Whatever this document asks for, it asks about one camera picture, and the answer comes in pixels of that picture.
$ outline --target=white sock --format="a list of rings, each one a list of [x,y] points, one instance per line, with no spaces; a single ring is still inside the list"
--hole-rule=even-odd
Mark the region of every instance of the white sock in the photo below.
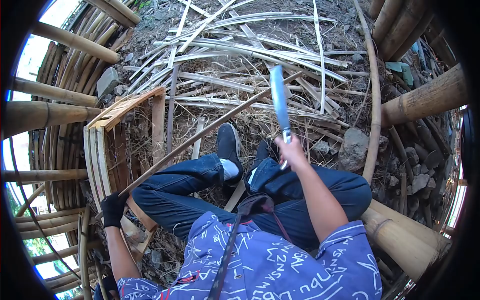
[[[223,181],[235,177],[239,173],[239,168],[232,161],[219,158],[223,166]]]
[[[256,171],[257,171],[257,168],[253,169],[252,174],[250,175],[250,178],[248,178],[248,184],[252,184],[253,176],[255,175]]]

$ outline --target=hand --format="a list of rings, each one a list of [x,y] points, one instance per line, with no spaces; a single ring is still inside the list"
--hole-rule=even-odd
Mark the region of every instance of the hand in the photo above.
[[[114,192],[112,195],[107,196],[102,200],[100,205],[103,211],[103,227],[107,228],[115,226],[120,228],[120,220],[123,216],[123,209],[125,203],[129,197],[128,193],[125,193],[119,197],[119,192]]]
[[[291,135],[289,144],[284,143],[283,139],[279,136],[275,138],[275,143],[278,148],[280,148],[280,164],[283,164],[284,160],[287,160],[288,165],[294,172],[298,172],[305,166],[309,165],[305,158],[305,153],[303,152],[300,140],[296,135]]]

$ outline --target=knife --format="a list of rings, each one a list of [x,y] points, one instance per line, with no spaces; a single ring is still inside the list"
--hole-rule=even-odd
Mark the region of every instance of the knife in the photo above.
[[[282,66],[275,66],[270,71],[270,85],[272,86],[273,105],[275,107],[278,124],[282,131],[283,142],[289,144],[291,142],[291,131],[287,113],[287,101],[284,93]],[[280,169],[284,170],[286,167],[287,161],[284,160]]]

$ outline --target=blue jeans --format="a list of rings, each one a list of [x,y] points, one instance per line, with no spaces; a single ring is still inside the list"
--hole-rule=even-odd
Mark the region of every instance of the blue jeans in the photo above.
[[[370,205],[372,192],[367,181],[354,173],[313,166],[333,196],[342,205],[348,220],[358,219]],[[223,167],[216,154],[187,160],[155,173],[132,196],[138,206],[160,226],[186,240],[193,222],[207,211],[224,223],[234,223],[236,214],[201,199],[190,197],[213,185],[223,183]],[[318,247],[319,241],[310,222],[300,180],[295,172],[280,170],[273,159],[263,160],[250,185],[250,194],[267,193],[275,203],[275,213],[293,243],[300,248]],[[250,216],[263,231],[282,236],[272,215]]]

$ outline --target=sleeve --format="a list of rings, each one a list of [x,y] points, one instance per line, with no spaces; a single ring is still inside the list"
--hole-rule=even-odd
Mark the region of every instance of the sleeve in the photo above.
[[[122,300],[151,300],[162,293],[161,286],[145,278],[120,278],[117,287]]]

